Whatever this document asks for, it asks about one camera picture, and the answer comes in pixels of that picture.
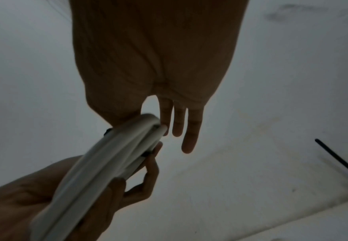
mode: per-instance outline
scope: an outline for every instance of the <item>hand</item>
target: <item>hand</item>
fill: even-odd
[[[66,240],[97,240],[109,227],[117,210],[147,199],[158,177],[155,156],[161,147],[162,143],[158,144],[153,154],[138,168],[146,166],[147,169],[142,184],[125,192],[125,180],[112,180]],[[28,240],[32,219],[49,205],[60,181],[79,158],[62,160],[0,187],[0,241]]]
[[[76,65],[89,106],[111,125],[156,95],[161,122],[190,153],[234,53],[248,0],[70,0]]]

